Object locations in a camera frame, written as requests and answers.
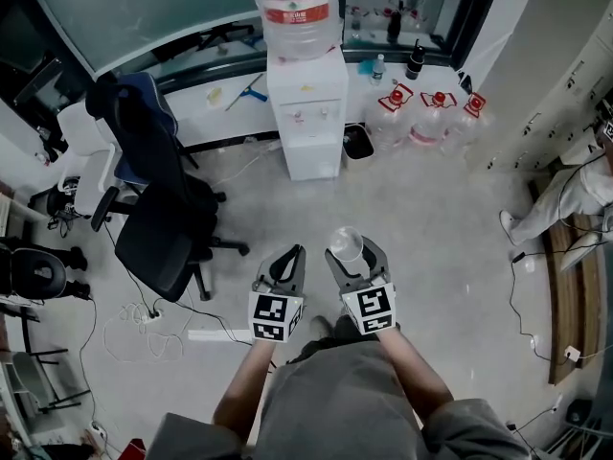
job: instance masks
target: floor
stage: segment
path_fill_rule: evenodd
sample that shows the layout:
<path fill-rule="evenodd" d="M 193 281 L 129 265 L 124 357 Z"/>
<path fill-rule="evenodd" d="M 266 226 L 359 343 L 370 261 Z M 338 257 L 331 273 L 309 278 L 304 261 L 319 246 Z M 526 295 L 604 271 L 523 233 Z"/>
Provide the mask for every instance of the floor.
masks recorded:
<path fill-rule="evenodd" d="M 216 188 L 228 195 L 217 233 L 247 241 L 252 251 L 244 259 L 234 251 L 217 251 L 207 264 L 214 300 L 198 301 L 192 281 L 184 304 L 224 316 L 233 329 L 246 329 L 247 295 L 261 260 L 284 244 L 306 248 L 306 318 L 291 341 L 278 347 L 277 363 L 295 357 L 308 341 L 311 316 L 331 320 L 338 315 L 337 286 L 323 252 L 335 228 L 351 225 L 386 251 L 397 287 L 397 320 L 456 398 L 482 397 L 503 422 L 520 426 L 551 407 L 558 394 L 568 403 L 577 394 L 593 393 L 600 376 L 597 359 L 553 387 L 547 384 L 549 363 L 536 357 L 531 340 L 518 333 L 509 306 L 510 258 L 518 249 L 502 231 L 498 213 L 503 208 L 519 216 L 527 213 L 531 202 L 519 175 L 469 175 L 460 159 L 414 148 L 377 159 L 363 172 L 300 183 L 289 180 L 282 152 L 268 151 L 266 144 L 205 152 L 196 160 L 201 169 L 193 173 L 211 184 L 222 181 Z M 110 223 L 113 238 L 120 226 L 117 219 Z M 247 348 L 190 341 L 187 332 L 181 334 L 182 343 L 172 337 L 165 346 L 167 339 L 154 333 L 219 326 L 213 318 L 190 317 L 187 310 L 164 301 L 158 303 L 162 320 L 150 324 L 147 334 L 139 333 L 122 311 L 139 303 L 138 289 L 103 230 L 94 234 L 78 221 L 66 239 L 40 229 L 36 241 L 79 245 L 89 259 L 90 269 L 78 277 L 92 286 L 97 326 L 82 357 L 96 398 L 96 420 L 109 434 L 109 453 L 116 457 L 114 448 L 122 449 L 134 437 L 148 445 L 167 412 L 210 421 Z M 538 248 L 535 243 L 522 247 Z M 545 263 L 527 259 L 516 273 L 514 302 L 525 329 L 537 335 L 539 353 L 547 356 L 551 321 Z M 144 291 L 151 304 L 156 296 Z M 34 348 L 69 348 L 72 380 L 82 383 L 79 348 L 91 331 L 93 306 L 70 298 L 48 303 L 39 314 L 43 323 L 33 329 Z M 115 357 L 105 350 L 103 334 Z M 163 355 L 155 358 L 148 344 Z M 60 373 L 66 374 L 66 368 Z M 63 415 L 69 424 L 85 427 L 92 408 L 88 399 Z M 544 445 L 555 434 L 563 410 L 527 427 L 526 438 Z"/>

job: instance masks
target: white wall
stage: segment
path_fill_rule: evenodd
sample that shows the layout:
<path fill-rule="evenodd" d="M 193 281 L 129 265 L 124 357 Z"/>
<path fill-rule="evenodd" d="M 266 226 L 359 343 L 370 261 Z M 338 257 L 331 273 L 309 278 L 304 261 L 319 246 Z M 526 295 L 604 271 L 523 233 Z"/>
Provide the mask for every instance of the white wall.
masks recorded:
<path fill-rule="evenodd" d="M 34 157 L 38 151 L 43 151 L 38 133 L 0 101 L 0 180 L 22 196 L 54 185 L 60 161 L 45 167 Z"/>
<path fill-rule="evenodd" d="M 528 0 L 494 0 L 492 3 L 488 17 L 465 63 L 465 70 L 471 75 L 475 90 L 484 82 L 494 61 L 504 49 L 527 3 Z M 427 67 L 421 72 L 423 75 L 433 74 L 424 82 L 440 90 L 448 89 L 450 84 L 453 84 L 454 77 L 451 77 L 450 82 L 451 74 L 441 73 L 434 70 L 435 68 L 440 67 Z M 363 119 L 363 105 L 373 92 L 368 86 L 353 88 L 352 83 L 360 82 L 362 78 L 357 76 L 355 70 L 356 65 L 349 66 L 351 94 L 348 102 L 348 122 Z M 243 87 L 256 76 L 205 83 L 169 94 L 167 99 L 178 120 L 179 138 L 184 145 L 276 130 L 277 123 L 270 102 L 261 103 L 246 97 L 238 101 L 230 111 L 224 111 Z M 207 96 L 215 87 L 222 89 L 222 98 L 221 104 L 212 107 L 207 103 Z M 267 93 L 265 77 L 258 81 L 254 90 Z"/>

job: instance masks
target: water cooler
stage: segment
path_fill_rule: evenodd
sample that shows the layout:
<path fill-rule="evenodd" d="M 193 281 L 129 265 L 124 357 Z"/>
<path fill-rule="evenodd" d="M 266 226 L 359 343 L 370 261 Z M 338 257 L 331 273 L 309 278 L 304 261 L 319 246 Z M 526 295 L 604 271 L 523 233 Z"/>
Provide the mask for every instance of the water cooler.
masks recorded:
<path fill-rule="evenodd" d="M 341 50 L 304 61 L 280 61 L 268 54 L 267 79 L 291 179 L 336 177 L 349 83 Z"/>

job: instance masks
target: person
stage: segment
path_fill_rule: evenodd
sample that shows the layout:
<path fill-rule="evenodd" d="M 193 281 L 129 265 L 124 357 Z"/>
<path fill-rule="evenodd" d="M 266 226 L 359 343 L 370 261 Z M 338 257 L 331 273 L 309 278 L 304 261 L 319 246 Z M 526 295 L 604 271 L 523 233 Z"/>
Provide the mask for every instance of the person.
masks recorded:
<path fill-rule="evenodd" d="M 529 458 L 485 401 L 455 401 L 399 328 L 362 336 L 347 315 L 311 324 L 321 338 L 275 372 L 254 460 Z M 167 414 L 147 459 L 239 459 L 275 347 L 254 342 L 211 425 Z"/>
<path fill-rule="evenodd" d="M 87 259 L 79 247 L 72 247 L 70 250 L 52 249 L 36 245 L 28 241 L 23 241 L 17 237 L 0 237 L 0 294 L 11 293 L 10 273 L 6 270 L 9 267 L 10 252 L 20 248 L 36 249 L 47 254 L 56 256 L 66 267 L 72 267 L 85 271 L 87 269 Z M 90 287 L 80 281 L 67 281 L 64 291 L 56 298 L 74 296 L 81 300 L 90 299 Z"/>
<path fill-rule="evenodd" d="M 500 224 L 513 245 L 535 239 L 559 219 L 573 213 L 600 215 L 613 203 L 613 143 L 597 127 L 597 143 L 602 149 L 592 152 L 578 169 L 558 172 L 525 218 L 500 212 Z"/>

